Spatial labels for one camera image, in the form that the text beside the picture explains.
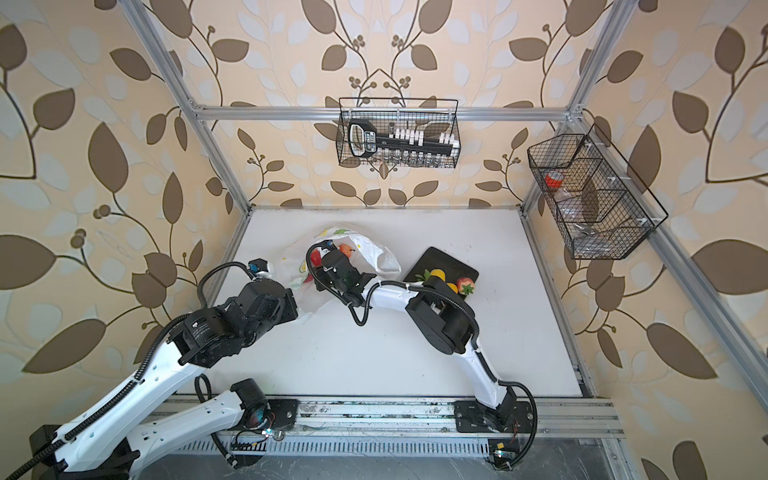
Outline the white plastic bag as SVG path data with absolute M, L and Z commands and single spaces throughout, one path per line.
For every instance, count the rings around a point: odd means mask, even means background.
M 278 256 L 276 279 L 293 291 L 299 311 L 311 314 L 331 300 L 360 306 L 373 280 L 394 280 L 402 273 L 383 244 L 344 225 L 311 232 Z

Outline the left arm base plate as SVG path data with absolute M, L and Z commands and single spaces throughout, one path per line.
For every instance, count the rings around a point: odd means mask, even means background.
M 248 406 L 235 424 L 235 431 L 291 430 L 298 418 L 297 399 L 268 399 Z

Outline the yellow fake lemon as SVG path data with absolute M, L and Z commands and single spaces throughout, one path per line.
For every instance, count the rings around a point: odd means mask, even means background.
M 433 269 L 429 272 L 430 277 L 439 278 L 441 281 L 446 281 L 446 274 L 442 269 Z

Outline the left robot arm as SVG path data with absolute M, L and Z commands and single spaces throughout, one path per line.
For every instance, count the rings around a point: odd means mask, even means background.
M 136 372 L 109 395 L 66 424 L 34 432 L 32 458 L 11 478 L 41 465 L 44 479 L 129 479 L 199 437 L 229 429 L 272 431 L 279 417 L 252 379 L 165 419 L 147 418 L 219 360 L 297 317 L 292 291 L 266 278 L 247 283 L 222 305 L 177 317 L 160 330 Z

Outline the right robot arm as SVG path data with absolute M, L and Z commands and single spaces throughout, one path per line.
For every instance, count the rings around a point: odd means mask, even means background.
M 480 347 L 475 312 L 445 281 L 430 276 L 407 283 L 360 272 L 330 240 L 310 246 L 305 261 L 316 289 L 339 300 L 357 326 L 365 326 L 376 308 L 402 311 L 435 350 L 455 357 L 472 387 L 483 428 L 513 433 L 528 427 L 536 432 L 534 395 L 524 384 L 497 376 Z

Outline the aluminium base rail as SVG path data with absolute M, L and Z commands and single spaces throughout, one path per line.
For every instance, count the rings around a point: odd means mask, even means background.
M 483 425 L 467 397 L 272 396 L 276 414 L 264 435 L 220 432 L 238 455 L 486 458 L 529 439 L 613 445 L 625 433 L 612 402 L 539 398 L 497 432 Z

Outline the orange fake fruit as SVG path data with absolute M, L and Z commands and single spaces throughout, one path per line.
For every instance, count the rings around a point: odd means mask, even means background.
M 354 253 L 354 248 L 348 244 L 340 244 L 338 246 L 338 249 L 341 251 L 342 254 L 344 254 L 347 258 L 351 258 Z

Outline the red fake strawberry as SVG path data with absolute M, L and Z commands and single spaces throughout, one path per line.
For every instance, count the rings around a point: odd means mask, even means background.
M 310 263 L 314 268 L 322 266 L 322 254 L 319 249 L 315 249 L 310 253 Z
M 455 285 L 457 287 L 458 294 L 464 297 L 469 296 L 475 292 L 475 283 L 471 278 L 459 278 Z

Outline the black square tray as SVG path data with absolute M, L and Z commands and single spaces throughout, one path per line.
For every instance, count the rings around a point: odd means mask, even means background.
M 457 294 L 455 283 L 459 278 L 468 277 L 476 283 L 479 277 L 476 269 L 436 247 L 429 247 L 410 271 L 405 274 L 404 281 L 425 282 L 431 278 L 429 272 L 433 269 L 442 269 L 445 272 L 446 281 L 444 283 Z

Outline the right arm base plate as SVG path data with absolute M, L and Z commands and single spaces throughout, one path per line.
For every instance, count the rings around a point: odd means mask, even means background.
M 476 400 L 453 403 L 456 430 L 460 433 L 531 433 L 538 421 L 529 401 L 514 400 L 492 409 Z

